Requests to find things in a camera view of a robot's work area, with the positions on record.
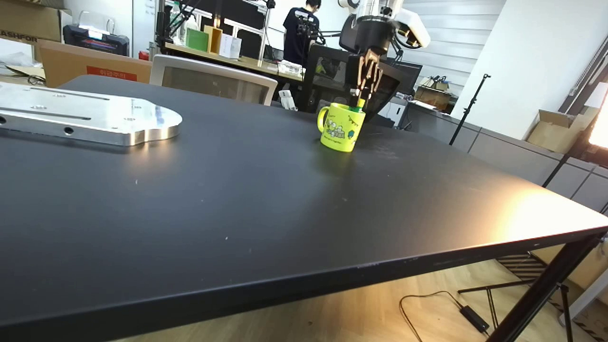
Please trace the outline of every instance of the desk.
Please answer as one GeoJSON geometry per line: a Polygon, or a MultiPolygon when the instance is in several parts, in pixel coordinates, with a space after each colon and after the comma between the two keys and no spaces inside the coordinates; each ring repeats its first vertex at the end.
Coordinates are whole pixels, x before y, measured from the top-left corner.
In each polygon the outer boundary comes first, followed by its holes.
{"type": "Polygon", "coordinates": [[[184,121],[129,148],[0,130],[3,342],[113,340],[567,243],[489,340],[513,342],[608,231],[420,134],[364,125],[341,153],[307,113],[92,75],[62,88],[184,121]]]}
{"type": "Polygon", "coordinates": [[[210,54],[209,52],[191,49],[187,46],[180,46],[171,43],[165,43],[165,48],[167,50],[167,53],[169,53],[170,55],[178,55],[187,58],[219,62],[222,65],[232,66],[238,69],[245,69],[256,74],[263,74],[264,76],[273,79],[276,79],[278,77],[291,83],[293,83],[294,81],[303,81],[303,77],[279,72],[277,65],[268,63],[266,61],[262,61],[262,65],[258,66],[258,60],[249,57],[241,57],[237,60],[234,60],[220,55],[210,54]]]}

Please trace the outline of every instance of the office chair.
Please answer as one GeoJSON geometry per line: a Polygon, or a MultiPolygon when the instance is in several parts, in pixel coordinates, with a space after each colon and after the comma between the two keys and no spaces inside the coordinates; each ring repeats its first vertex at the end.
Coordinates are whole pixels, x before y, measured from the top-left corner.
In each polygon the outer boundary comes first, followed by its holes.
{"type": "Polygon", "coordinates": [[[266,106],[277,87],[277,81],[251,72],[168,55],[154,56],[150,84],[266,106]]]}
{"type": "MultiPolygon", "coordinates": [[[[347,51],[326,46],[313,45],[310,48],[302,92],[297,99],[299,111],[316,114],[323,107],[321,103],[326,103],[325,101],[346,104],[350,96],[350,91],[344,84],[349,55],[347,51]]],[[[380,112],[395,96],[399,85],[406,81],[407,76],[399,69],[385,63],[380,63],[380,66],[384,74],[378,91],[365,109],[366,122],[380,112]]]]}

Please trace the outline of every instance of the person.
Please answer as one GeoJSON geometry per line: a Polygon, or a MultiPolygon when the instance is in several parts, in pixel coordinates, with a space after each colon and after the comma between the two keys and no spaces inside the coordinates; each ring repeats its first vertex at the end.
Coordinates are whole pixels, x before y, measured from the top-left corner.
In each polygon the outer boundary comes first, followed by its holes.
{"type": "Polygon", "coordinates": [[[283,59],[291,63],[306,67],[308,50],[314,39],[298,29],[300,18],[312,23],[319,29],[319,19],[314,15],[321,7],[321,0],[306,0],[306,7],[294,7],[289,11],[283,27],[285,28],[285,45],[283,46],[283,59]]]}

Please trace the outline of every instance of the black chair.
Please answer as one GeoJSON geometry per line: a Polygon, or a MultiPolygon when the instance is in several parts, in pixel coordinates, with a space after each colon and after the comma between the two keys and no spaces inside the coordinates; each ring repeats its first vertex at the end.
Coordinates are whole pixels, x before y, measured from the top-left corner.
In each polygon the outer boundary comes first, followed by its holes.
{"type": "MultiPolygon", "coordinates": [[[[349,52],[326,46],[313,45],[310,48],[302,91],[297,99],[299,111],[316,114],[323,107],[319,104],[321,100],[324,103],[347,104],[350,90],[345,86],[345,71],[349,55],[349,52]]],[[[365,109],[365,121],[380,112],[406,79],[406,75],[399,69],[385,63],[381,63],[380,67],[384,73],[378,91],[365,109]]]]}

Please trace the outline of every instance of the wooden desk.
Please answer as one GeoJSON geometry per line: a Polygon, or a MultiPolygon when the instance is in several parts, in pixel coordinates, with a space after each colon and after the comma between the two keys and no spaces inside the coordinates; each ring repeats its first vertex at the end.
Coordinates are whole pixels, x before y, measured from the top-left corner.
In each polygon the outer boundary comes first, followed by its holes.
{"type": "Polygon", "coordinates": [[[277,79],[280,77],[282,79],[286,79],[287,82],[303,82],[303,76],[296,76],[293,74],[287,74],[284,72],[278,71],[278,66],[272,63],[268,63],[266,61],[262,61],[261,66],[258,65],[258,60],[249,58],[249,57],[241,57],[237,60],[232,58],[226,58],[220,55],[211,54],[209,52],[204,52],[196,49],[192,49],[187,46],[179,46],[171,43],[166,43],[165,48],[167,49],[167,53],[170,55],[178,55],[187,58],[194,58],[197,60],[207,60],[219,62],[219,64],[232,66],[237,69],[245,69],[247,71],[254,72],[256,74],[263,74],[264,76],[270,77],[272,79],[277,79]]]}

